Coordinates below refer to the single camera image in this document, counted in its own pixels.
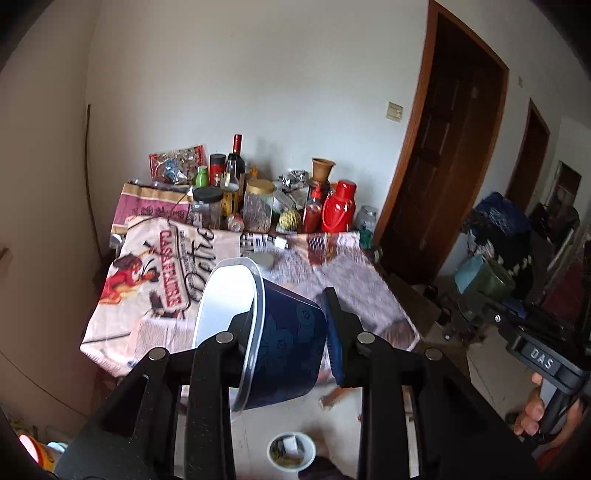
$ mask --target light switch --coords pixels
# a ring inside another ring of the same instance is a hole
[[[402,107],[400,105],[396,105],[396,103],[388,102],[386,118],[394,120],[395,122],[402,120]]]

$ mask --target green bottle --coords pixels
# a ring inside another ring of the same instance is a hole
[[[197,174],[195,175],[194,185],[196,187],[207,187],[209,185],[209,176],[207,175],[207,166],[199,165],[197,167]]]

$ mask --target red thermos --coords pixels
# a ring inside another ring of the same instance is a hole
[[[349,180],[339,180],[335,193],[330,195],[322,207],[322,231],[327,233],[348,232],[353,224],[355,201],[353,196],[357,185]]]

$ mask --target red bottle cap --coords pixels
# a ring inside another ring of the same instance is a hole
[[[242,149],[242,135],[234,135],[234,146],[232,147],[233,153],[240,153]]]
[[[313,199],[322,198],[322,191],[320,190],[320,185],[316,185],[316,187],[314,187],[314,190],[312,190],[312,193],[311,193],[310,196]]]
[[[357,184],[349,180],[339,180],[336,184],[335,196],[343,200],[353,200]]]

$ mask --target patterned tablecloth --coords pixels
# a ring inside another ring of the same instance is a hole
[[[153,347],[190,349],[209,273],[226,258],[267,251],[268,279],[316,300],[334,287],[344,310],[397,348],[412,349],[417,329],[359,248],[356,233],[288,237],[278,249],[266,235],[194,228],[165,218],[134,217],[109,269],[80,350],[114,377],[126,375]],[[330,377],[325,355],[319,380]]]

